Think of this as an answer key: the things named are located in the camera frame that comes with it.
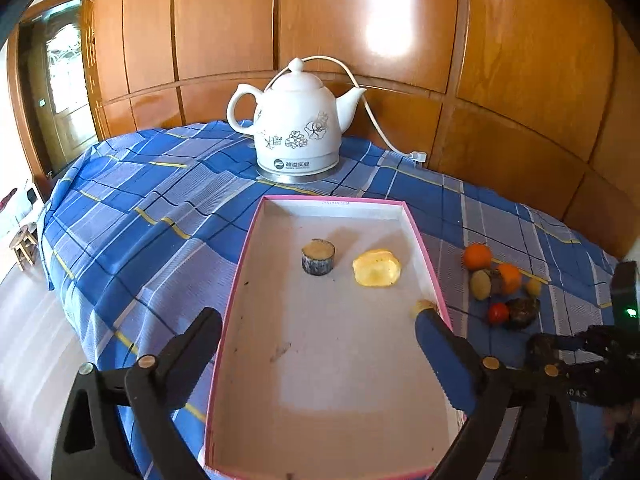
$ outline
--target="pile of fruit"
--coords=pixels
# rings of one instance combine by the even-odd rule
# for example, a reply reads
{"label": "pile of fruit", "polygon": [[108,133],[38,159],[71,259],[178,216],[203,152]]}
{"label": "pile of fruit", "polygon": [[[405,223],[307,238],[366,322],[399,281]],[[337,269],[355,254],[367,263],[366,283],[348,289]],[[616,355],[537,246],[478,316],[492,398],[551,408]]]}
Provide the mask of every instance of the pile of fruit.
{"label": "pile of fruit", "polygon": [[494,326],[502,325],[511,330],[521,330],[529,326],[540,311],[540,291],[542,283],[531,278],[524,286],[518,267],[498,264],[492,267],[491,249],[482,244],[471,244],[462,255],[462,263],[470,272],[469,289],[474,298],[484,301],[500,294],[510,296],[522,287],[524,298],[512,298],[504,303],[492,303],[487,311],[487,321]]}

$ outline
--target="screw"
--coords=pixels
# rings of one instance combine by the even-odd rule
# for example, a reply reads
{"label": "screw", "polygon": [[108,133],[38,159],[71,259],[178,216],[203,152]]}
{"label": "screw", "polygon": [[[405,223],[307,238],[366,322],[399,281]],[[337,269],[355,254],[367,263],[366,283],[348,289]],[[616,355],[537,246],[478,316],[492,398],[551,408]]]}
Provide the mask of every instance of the screw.
{"label": "screw", "polygon": [[138,359],[138,366],[140,368],[151,368],[156,364],[156,356],[155,355],[143,355],[140,359]]}
{"label": "screw", "polygon": [[549,377],[557,377],[558,367],[556,367],[556,365],[545,365],[545,374]]}
{"label": "screw", "polygon": [[78,368],[78,373],[80,375],[89,375],[94,371],[94,366],[91,363],[82,363]]}
{"label": "screw", "polygon": [[494,356],[488,355],[487,357],[482,359],[482,366],[489,370],[497,370],[498,368],[500,368],[500,361],[498,361],[498,359],[496,359]]}

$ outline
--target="blue plaid tablecloth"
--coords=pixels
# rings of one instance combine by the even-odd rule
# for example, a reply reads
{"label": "blue plaid tablecloth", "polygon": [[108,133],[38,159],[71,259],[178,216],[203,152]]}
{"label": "blue plaid tablecloth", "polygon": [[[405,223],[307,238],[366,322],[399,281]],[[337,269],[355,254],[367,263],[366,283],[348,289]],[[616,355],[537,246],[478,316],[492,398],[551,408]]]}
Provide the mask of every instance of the blue plaid tablecloth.
{"label": "blue plaid tablecloth", "polygon": [[[405,201],[422,232],[453,330],[481,354],[519,366],[531,333],[571,334],[612,324],[615,259],[558,220],[494,192],[416,168],[370,142],[346,137],[339,171],[296,187],[260,179],[253,139],[226,123],[145,130],[85,152],[56,185],[38,220],[49,283],[99,368],[126,367],[182,333],[204,306],[224,312],[242,243],[265,194],[365,196]],[[543,283],[538,321],[524,332],[490,328],[463,248],[491,247]],[[588,354],[565,352],[568,362]],[[212,377],[208,365],[174,421],[202,458]],[[606,462],[598,408],[574,406],[585,473]],[[145,478],[159,478],[129,408],[124,428]]]}

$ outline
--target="doorway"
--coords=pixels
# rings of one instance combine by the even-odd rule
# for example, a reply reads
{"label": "doorway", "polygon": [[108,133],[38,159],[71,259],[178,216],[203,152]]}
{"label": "doorway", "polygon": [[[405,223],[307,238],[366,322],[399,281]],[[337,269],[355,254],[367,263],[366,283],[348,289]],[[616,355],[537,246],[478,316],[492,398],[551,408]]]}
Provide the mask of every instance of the doorway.
{"label": "doorway", "polygon": [[82,65],[81,0],[20,24],[18,75],[25,115],[47,176],[97,142]]}

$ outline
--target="kettle lid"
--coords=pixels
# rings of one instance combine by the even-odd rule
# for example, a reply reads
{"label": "kettle lid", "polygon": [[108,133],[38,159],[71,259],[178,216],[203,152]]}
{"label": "kettle lid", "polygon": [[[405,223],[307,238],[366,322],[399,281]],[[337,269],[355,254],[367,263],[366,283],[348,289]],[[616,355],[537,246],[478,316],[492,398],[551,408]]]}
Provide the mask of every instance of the kettle lid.
{"label": "kettle lid", "polygon": [[288,74],[283,74],[274,81],[271,88],[274,90],[296,91],[296,90],[316,90],[324,85],[315,75],[303,72],[305,63],[299,58],[293,59],[288,68]]}

